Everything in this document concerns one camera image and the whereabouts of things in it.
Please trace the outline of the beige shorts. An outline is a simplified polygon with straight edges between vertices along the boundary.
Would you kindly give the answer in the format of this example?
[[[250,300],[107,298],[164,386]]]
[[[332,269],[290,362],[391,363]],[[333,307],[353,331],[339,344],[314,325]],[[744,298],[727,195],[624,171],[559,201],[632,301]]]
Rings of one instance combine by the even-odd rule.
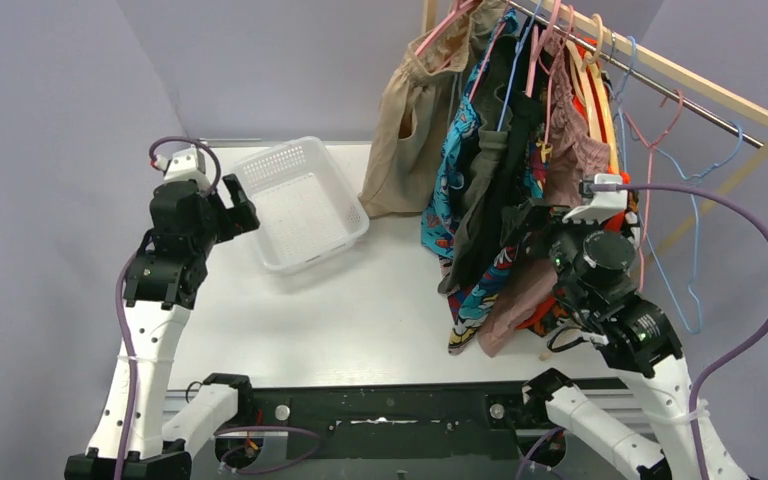
[[[418,214],[428,205],[465,81],[506,10],[504,1],[481,1],[426,48],[429,32],[408,44],[381,96],[358,196],[369,217]]]

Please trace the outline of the pink plastic hanger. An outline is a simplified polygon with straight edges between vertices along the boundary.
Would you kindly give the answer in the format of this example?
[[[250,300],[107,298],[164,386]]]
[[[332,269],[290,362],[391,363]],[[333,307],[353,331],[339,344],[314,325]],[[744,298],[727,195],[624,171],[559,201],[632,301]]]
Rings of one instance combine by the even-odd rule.
[[[432,43],[434,43],[448,28],[460,17],[473,10],[481,3],[480,0],[457,0],[452,1],[446,16],[437,21],[438,1],[425,0],[422,9],[422,30],[423,39],[414,53],[419,56],[423,54]]]

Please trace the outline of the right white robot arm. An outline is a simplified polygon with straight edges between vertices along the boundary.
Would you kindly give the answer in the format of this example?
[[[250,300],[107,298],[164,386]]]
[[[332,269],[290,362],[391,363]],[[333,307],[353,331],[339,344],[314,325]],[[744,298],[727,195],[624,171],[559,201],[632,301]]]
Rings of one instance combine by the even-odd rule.
[[[531,424],[572,433],[626,479],[745,479],[703,403],[691,406],[682,345],[663,310],[644,299],[627,270],[635,249],[598,220],[528,199],[502,211],[504,241],[524,240],[550,261],[562,308],[579,319],[579,338],[600,353],[631,392],[655,435],[649,440],[590,400],[565,374],[545,370],[522,388]]]

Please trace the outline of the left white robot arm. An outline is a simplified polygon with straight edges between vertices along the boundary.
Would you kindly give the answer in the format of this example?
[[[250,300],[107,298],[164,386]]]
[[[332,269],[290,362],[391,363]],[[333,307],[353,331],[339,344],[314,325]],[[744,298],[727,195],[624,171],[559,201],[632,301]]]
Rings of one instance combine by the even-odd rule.
[[[247,376],[211,374],[170,420],[167,387],[182,333],[195,309],[213,247],[259,227],[238,178],[222,179],[231,204],[194,180],[158,186],[152,226],[120,272],[115,308],[122,345],[98,426],[68,458],[67,479],[187,479],[194,457],[224,424],[255,416]]]

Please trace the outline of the turquoise shark print shorts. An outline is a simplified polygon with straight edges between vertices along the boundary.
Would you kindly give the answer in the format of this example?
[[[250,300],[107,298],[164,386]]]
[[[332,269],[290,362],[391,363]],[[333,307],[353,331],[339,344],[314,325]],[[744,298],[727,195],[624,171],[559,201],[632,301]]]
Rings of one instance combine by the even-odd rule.
[[[459,225],[454,200],[456,194],[465,192],[467,184],[458,160],[464,142],[476,139],[481,125],[471,104],[471,95],[485,70],[481,64],[475,66],[459,86],[459,96],[450,98],[452,116],[441,148],[441,163],[431,199],[421,214],[421,244],[440,258],[452,259],[454,256],[454,234]]]

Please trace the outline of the dusty pink shorts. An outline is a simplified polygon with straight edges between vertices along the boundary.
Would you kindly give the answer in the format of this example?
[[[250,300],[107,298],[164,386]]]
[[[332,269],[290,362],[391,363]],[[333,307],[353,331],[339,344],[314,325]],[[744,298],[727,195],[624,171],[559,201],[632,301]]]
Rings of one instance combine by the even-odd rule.
[[[573,105],[566,48],[549,46],[541,60],[547,69],[554,70],[543,103],[550,113],[548,133],[540,137],[551,147],[543,199],[553,205],[576,207],[582,204],[579,182],[609,171],[610,147],[590,137],[588,122]],[[557,275],[552,262],[537,255],[538,234],[524,228],[519,232],[523,238],[512,272],[478,331],[478,344],[489,357],[501,352],[519,326],[544,336],[569,317],[553,294]]]

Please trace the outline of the olive green shorts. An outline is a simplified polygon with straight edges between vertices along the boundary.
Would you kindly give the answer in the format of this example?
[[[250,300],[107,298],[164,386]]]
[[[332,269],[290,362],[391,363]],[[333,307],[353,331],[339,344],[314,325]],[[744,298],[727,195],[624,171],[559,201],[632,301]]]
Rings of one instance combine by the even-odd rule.
[[[437,291],[467,290],[483,274],[493,250],[487,213],[491,185],[507,153],[513,117],[504,103],[518,39],[503,34],[477,65],[443,145],[424,238],[448,267]]]

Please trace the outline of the orange red shorts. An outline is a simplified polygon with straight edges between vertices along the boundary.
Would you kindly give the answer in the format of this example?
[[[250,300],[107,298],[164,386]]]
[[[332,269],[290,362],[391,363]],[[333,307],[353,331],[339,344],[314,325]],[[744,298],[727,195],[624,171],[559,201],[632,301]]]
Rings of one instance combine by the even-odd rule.
[[[547,100],[549,86],[554,70],[547,69],[541,60],[541,54],[549,46],[565,47],[567,52],[568,73],[573,86],[573,105],[588,122],[589,134],[592,139],[600,140],[610,147],[610,167],[606,173],[620,172],[613,120],[611,119],[609,96],[604,85],[599,64],[593,56],[582,47],[570,40],[561,41],[558,38],[538,39],[530,47],[529,70],[525,92],[542,103],[543,118],[531,145],[542,140],[542,135],[548,133],[546,124],[550,113],[543,107]]]

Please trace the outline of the black shorts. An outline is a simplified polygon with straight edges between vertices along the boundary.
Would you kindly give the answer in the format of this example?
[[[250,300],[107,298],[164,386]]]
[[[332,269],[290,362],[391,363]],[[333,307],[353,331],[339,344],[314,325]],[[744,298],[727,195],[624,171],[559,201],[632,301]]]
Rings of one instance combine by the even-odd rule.
[[[465,238],[456,242],[462,247],[457,278],[466,284],[477,282],[501,249],[502,208],[518,201],[526,147],[543,118],[541,101],[525,92],[531,42],[525,41],[516,56],[518,43],[513,35],[497,40],[474,98],[482,124],[479,152],[470,166],[479,185],[464,217]]]

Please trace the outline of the white perforated plastic basket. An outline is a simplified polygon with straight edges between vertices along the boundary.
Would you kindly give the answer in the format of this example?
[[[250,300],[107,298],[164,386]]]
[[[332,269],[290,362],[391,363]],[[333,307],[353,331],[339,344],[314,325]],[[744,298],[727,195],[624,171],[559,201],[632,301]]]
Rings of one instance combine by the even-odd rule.
[[[253,233],[264,267],[289,274],[352,247],[370,219],[327,146],[290,140],[248,155],[235,174],[256,207]]]

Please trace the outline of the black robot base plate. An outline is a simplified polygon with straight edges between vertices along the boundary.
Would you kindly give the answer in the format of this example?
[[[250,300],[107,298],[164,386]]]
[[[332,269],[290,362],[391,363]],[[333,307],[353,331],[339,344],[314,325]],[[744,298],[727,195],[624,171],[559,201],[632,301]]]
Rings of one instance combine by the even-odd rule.
[[[255,388],[207,448],[230,468],[316,460],[514,460],[552,428],[519,381]]]

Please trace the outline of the metal clothes rail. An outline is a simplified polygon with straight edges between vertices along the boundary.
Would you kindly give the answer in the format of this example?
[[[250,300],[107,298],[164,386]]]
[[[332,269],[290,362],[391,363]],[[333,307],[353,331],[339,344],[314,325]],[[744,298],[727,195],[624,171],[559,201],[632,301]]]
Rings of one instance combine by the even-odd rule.
[[[516,10],[536,16],[536,21],[544,26],[549,26],[549,18],[541,15],[542,13],[551,13],[559,1],[512,1],[511,6]],[[574,13],[573,19],[569,22],[573,27],[573,34],[569,40],[574,44],[581,46],[585,51],[591,54],[598,54],[598,59],[604,64],[611,65],[629,77],[645,85],[649,89],[657,92],[665,99],[674,102],[679,101],[677,88],[670,88],[668,85],[657,81],[640,70],[640,66],[649,67],[656,73],[674,81],[678,86],[690,89],[695,93],[704,95],[707,99],[727,107],[730,111],[737,113],[752,120],[757,124],[768,128],[768,110],[763,107],[731,92],[730,90],[715,84],[714,82],[682,67],[675,62],[668,60],[661,55],[651,51],[648,48],[640,46],[638,43],[631,42],[631,38],[623,36],[610,30],[605,26],[599,26],[599,23],[590,17],[580,13]],[[588,42],[592,39],[607,40],[607,47],[597,47],[597,44]],[[617,55],[625,55],[627,62],[623,62]],[[685,109],[690,110],[694,115],[704,119],[717,128],[728,132],[747,145],[755,149],[765,146],[765,142],[748,133],[741,135],[736,121],[730,121],[720,115],[717,115],[709,108],[704,107],[698,102],[684,97],[682,100]]]

